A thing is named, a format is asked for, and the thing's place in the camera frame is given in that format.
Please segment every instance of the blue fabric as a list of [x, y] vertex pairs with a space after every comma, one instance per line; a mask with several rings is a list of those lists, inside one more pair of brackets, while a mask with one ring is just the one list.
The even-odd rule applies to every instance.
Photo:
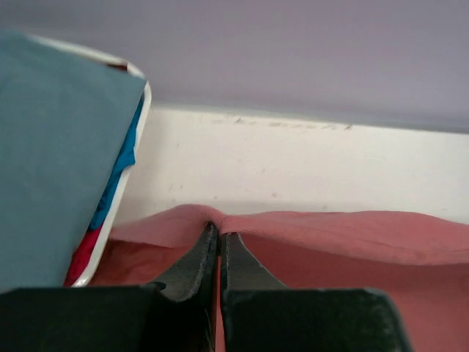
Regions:
[[136, 131], [137, 124], [139, 123], [139, 117], [141, 113], [141, 107], [144, 104], [143, 97], [140, 99], [140, 103], [137, 106], [137, 110], [133, 115], [132, 123], [130, 124], [129, 131], [125, 136], [124, 144], [120, 149], [119, 156], [117, 157], [114, 168], [112, 169], [111, 176], [109, 178], [106, 189], [103, 192], [100, 203], [97, 206], [96, 213], [89, 224], [90, 230], [96, 230], [99, 228], [106, 216], [108, 215], [109, 208], [111, 207], [112, 199], [116, 193], [117, 184], [119, 183], [120, 175], [122, 171], [130, 165], [135, 163], [135, 153], [133, 152], [133, 147], [135, 146], [136, 141]]

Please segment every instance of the red fabric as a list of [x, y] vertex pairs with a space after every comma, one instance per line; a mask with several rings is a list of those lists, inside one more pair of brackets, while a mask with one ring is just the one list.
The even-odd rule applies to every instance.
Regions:
[[81, 273], [88, 265], [89, 258], [95, 247], [98, 236], [100, 235], [101, 227], [93, 231], [86, 231], [83, 240], [76, 249], [72, 256], [72, 262], [68, 267], [67, 276], [65, 277], [64, 286], [72, 286], [80, 277]]
[[[417, 352], [469, 351], [469, 226], [417, 213], [227, 216], [184, 205], [115, 229], [92, 285], [155, 278], [188, 251], [208, 221], [221, 233], [240, 233], [290, 287], [384, 290]], [[223, 346], [219, 319], [216, 331], [216, 345]]]

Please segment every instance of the teal cloth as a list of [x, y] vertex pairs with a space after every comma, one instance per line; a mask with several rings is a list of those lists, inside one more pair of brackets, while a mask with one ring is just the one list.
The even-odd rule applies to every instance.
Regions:
[[144, 85], [0, 32], [0, 289], [63, 283]]

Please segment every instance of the black object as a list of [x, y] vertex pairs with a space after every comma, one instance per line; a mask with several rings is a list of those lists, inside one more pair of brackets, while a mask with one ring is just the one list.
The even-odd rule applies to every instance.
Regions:
[[213, 351], [221, 256], [227, 352], [411, 351], [396, 310], [376, 290], [290, 290], [238, 234], [208, 224], [153, 282], [20, 289], [0, 295], [0, 351]]
[[227, 352], [408, 352], [396, 308], [375, 289], [289, 290], [224, 237], [221, 309]]

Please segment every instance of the white tray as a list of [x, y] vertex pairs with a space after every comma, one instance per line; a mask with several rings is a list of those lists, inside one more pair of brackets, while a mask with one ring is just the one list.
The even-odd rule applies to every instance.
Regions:
[[[93, 59], [95, 61], [100, 61], [106, 64], [124, 64], [127, 65], [128, 72], [131, 75], [138, 76], [145, 78], [144, 74], [131, 62], [128, 62], [120, 57], [113, 56], [107, 53], [103, 53], [102, 51], [98, 51], [95, 49], [87, 48], [80, 45], [70, 44], [58, 40], [52, 40], [43, 37], [33, 37], [34, 39], [38, 40], [39, 42], [53, 46], [54, 48], [58, 48], [63, 51], [68, 51], [70, 53], [74, 53], [89, 59]], [[149, 83], [145, 85], [144, 88], [144, 103], [141, 108], [139, 122], [137, 124], [136, 129], [136, 143], [134, 147], [134, 152], [136, 153], [137, 148], [139, 147], [139, 142], [141, 138], [141, 134], [144, 130], [145, 122], [147, 121], [148, 111], [152, 102], [152, 90], [150, 89]], [[117, 210], [119, 209], [119, 204], [122, 199], [122, 195], [124, 194], [125, 185], [127, 184], [131, 167], [126, 168], [119, 179], [119, 183], [117, 184], [116, 193], [114, 194], [114, 198], [112, 199], [111, 207], [109, 208], [108, 215], [104, 220], [103, 226], [101, 227], [100, 234], [97, 238], [95, 247], [89, 258], [88, 265], [86, 266], [83, 273], [80, 275], [78, 280], [73, 284], [74, 287], [85, 286], [88, 284], [89, 280], [93, 277], [97, 265], [100, 262], [101, 255], [103, 254], [104, 247], [106, 242], [108, 241], [109, 233], [112, 228], [112, 224], [114, 223], [114, 219], [116, 218]]]

